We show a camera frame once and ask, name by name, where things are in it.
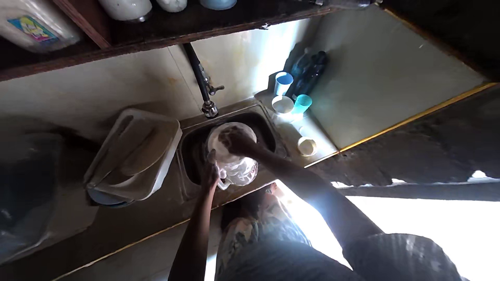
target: black pipe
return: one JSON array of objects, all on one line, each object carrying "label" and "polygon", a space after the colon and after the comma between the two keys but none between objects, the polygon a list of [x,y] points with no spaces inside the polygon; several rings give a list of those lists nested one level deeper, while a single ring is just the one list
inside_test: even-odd
[{"label": "black pipe", "polygon": [[200,69],[200,60],[195,53],[195,49],[193,49],[191,43],[184,43],[182,46],[184,47],[184,51],[189,59],[189,63],[191,64],[194,77],[196,77],[196,81],[198,82],[199,91],[201,92],[203,101],[208,102],[210,101],[209,92],[205,86],[205,78],[203,77],[202,70]]}]

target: stainless steel sink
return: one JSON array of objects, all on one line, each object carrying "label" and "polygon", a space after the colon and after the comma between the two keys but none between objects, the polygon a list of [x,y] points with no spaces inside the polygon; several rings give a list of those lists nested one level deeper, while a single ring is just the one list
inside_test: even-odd
[{"label": "stainless steel sink", "polygon": [[199,191],[203,167],[207,161],[207,138],[211,130],[217,126],[228,122],[246,124],[255,132],[258,144],[281,157],[288,155],[267,112],[253,98],[221,108],[219,112],[227,113],[210,120],[197,119],[199,117],[197,116],[181,123],[182,138],[177,147],[177,156],[184,181],[183,196],[186,201],[196,197]]}]

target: sink basin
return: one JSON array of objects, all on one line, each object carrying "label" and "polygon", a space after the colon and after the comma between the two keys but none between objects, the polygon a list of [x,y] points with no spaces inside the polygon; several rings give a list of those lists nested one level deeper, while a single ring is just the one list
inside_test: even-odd
[{"label": "sink basin", "polygon": [[241,112],[236,115],[226,116],[211,122],[203,127],[188,133],[181,145],[180,154],[182,163],[189,180],[201,184],[203,167],[207,161],[207,139],[212,129],[228,122],[239,122],[248,125],[257,136],[257,143],[272,152],[276,151],[276,141],[266,119],[256,112]]},{"label": "sink basin", "polygon": [[258,144],[281,157],[288,155],[268,114],[260,104],[253,103],[217,118],[210,120],[205,118],[199,121],[199,123],[182,128],[182,138],[177,147],[185,200],[195,197],[196,191],[199,190],[203,168],[207,162],[207,139],[210,132],[224,123],[240,122],[246,124],[255,132]]}]

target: wooden shelf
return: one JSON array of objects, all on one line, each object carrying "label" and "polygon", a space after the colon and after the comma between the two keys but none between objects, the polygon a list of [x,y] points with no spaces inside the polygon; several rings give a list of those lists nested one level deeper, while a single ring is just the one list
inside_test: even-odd
[{"label": "wooden shelf", "polygon": [[[231,9],[215,11],[204,8],[197,0],[190,0],[184,11],[169,13],[162,10],[156,1],[151,2],[153,14],[146,22],[132,24],[108,18],[107,28],[111,38],[111,47],[108,48],[100,49],[90,37],[85,37],[83,41],[65,49],[49,54],[35,54],[0,38],[0,81],[129,53],[265,28],[268,25],[326,15],[337,10],[332,6],[318,6],[295,0],[238,0]],[[92,34],[87,30],[85,32],[95,40]]]}]

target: jar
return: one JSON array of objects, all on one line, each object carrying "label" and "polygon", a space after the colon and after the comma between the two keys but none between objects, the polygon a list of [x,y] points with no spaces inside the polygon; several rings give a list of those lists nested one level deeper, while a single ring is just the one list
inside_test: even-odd
[{"label": "jar", "polygon": [[0,0],[0,36],[33,53],[81,40],[78,27],[50,0]]},{"label": "jar", "polygon": [[106,13],[117,21],[142,23],[152,13],[150,0],[99,0]]},{"label": "jar", "polygon": [[177,13],[186,8],[188,0],[156,0],[160,7],[170,13]]},{"label": "jar", "polygon": [[211,10],[227,10],[236,5],[237,0],[199,0],[201,5]]}]

